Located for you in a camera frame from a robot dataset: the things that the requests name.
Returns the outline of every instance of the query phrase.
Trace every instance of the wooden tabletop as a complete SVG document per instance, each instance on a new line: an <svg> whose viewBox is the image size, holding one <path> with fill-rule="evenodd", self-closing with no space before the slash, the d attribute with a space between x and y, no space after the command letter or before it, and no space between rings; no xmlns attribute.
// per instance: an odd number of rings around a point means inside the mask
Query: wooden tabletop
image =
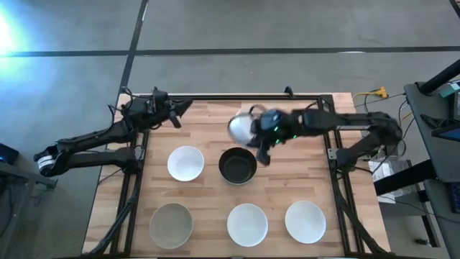
<svg viewBox="0 0 460 259"><path fill-rule="evenodd" d="M333 98L337 112L354 112L350 93L333 94ZM128 100L122 95L118 105ZM304 108L309 101L194 101L180 119L181 129L175 129L167 122L149 134L132 256L307 257L344 254L322 137L299 138L272 148L271 165L264 167L258 164L254 179L243 186L229 185L221 177L218 168L221 154L237 146L228 136L227 123L239 110L246 111L253 104L291 110ZM345 147L354 144L360 137L359 132L342 132ZM176 181L167 171L169 154L182 145L198 148L205 158L203 172L191 182ZM109 146L111 149L118 147L120 145ZM116 169L104 166L101 178ZM359 219L379 245L390 250L371 176L355 171L350 177ZM119 173L98 187L83 252L95 247L113 224L122 178L122 173ZM312 201L326 215L326 233L319 242L311 245L295 241L285 228L286 210L292 203L301 200ZM189 208L194 228L189 241L182 247L164 250L151 240L149 223L158 207L173 202ZM238 246L226 229L230 211L243 203L259 206L268 218L267 236L255 247ZM127 221L121 231L119 247L124 246L126 225ZM347 228L353 244L349 222Z"/></svg>

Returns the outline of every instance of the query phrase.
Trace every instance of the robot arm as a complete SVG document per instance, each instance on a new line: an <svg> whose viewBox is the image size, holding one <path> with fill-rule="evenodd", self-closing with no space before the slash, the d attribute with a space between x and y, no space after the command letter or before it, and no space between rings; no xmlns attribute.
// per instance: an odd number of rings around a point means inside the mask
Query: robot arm
<svg viewBox="0 0 460 259"><path fill-rule="evenodd" d="M381 145L396 145L402 131L396 120L382 112L368 114L334 114L318 109L299 109L285 113L278 109L264 110L258 117L240 114L229 122L229 133L237 143L257 148L257 159L270 164L271 147L296 137L315 137L331 130L367 130L369 134L349 148L337 151L337 166L353 167L357 158Z"/></svg>
<svg viewBox="0 0 460 259"><path fill-rule="evenodd" d="M166 120L180 128L177 116L181 117L193 100L172 100L166 92L154 89L150 96L133 96L129 89L125 92L131 100L119 110L123 119L113 123L107 129L88 133L78 137L56 141L42 152L34 155L40 173L44 176L58 176L71 168L97 165L117 165L124 173L135 173L137 159L127 147L103 153L81 153L91 148L109 143L133 142L138 132L155 130Z"/></svg>

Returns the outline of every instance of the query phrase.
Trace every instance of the white bowl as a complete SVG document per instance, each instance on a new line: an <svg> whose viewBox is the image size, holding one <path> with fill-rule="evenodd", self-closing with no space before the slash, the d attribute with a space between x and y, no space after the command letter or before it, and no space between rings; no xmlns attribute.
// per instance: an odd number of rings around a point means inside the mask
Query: white bowl
<svg viewBox="0 0 460 259"><path fill-rule="evenodd" d="M261 243L267 235L267 216L258 206L240 204L230 212L227 230L236 244L253 247Z"/></svg>
<svg viewBox="0 0 460 259"><path fill-rule="evenodd" d="M304 244L318 242L326 232L323 211L310 201L297 201L287 209L285 224L289 234Z"/></svg>
<svg viewBox="0 0 460 259"><path fill-rule="evenodd" d="M175 249L185 244L192 230L192 215L180 204L163 205L150 219L150 237L155 244L164 249Z"/></svg>
<svg viewBox="0 0 460 259"><path fill-rule="evenodd" d="M167 170L178 181L192 181L200 175L203 168L203 154L191 146L176 148L167 159Z"/></svg>

